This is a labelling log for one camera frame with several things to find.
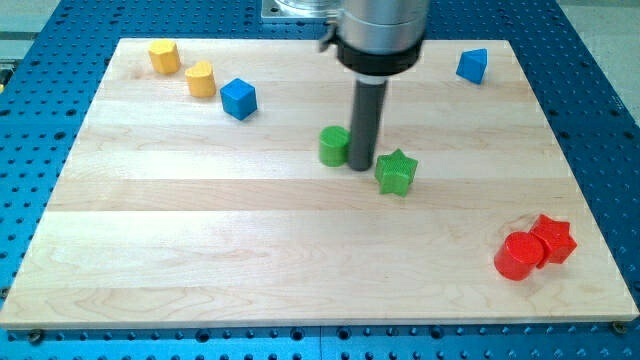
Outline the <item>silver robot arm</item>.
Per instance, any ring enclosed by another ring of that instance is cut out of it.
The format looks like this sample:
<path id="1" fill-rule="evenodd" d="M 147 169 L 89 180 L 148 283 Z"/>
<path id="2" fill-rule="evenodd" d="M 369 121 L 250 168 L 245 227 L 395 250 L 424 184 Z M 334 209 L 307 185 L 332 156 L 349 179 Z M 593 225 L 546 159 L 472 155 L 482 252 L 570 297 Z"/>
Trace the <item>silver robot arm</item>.
<path id="1" fill-rule="evenodd" d="M 426 33 L 428 0 L 342 0 L 318 49 L 368 83 L 404 72 L 418 61 Z"/>

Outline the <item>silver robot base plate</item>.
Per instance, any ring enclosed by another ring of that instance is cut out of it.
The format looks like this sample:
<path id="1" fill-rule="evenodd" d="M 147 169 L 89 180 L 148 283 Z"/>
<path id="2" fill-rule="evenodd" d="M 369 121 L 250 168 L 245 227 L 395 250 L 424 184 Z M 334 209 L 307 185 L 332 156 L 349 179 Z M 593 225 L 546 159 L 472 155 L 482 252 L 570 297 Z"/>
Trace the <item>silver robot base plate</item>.
<path id="1" fill-rule="evenodd" d="M 337 14 L 340 0 L 262 0 L 261 18 L 269 21 L 322 19 Z"/>

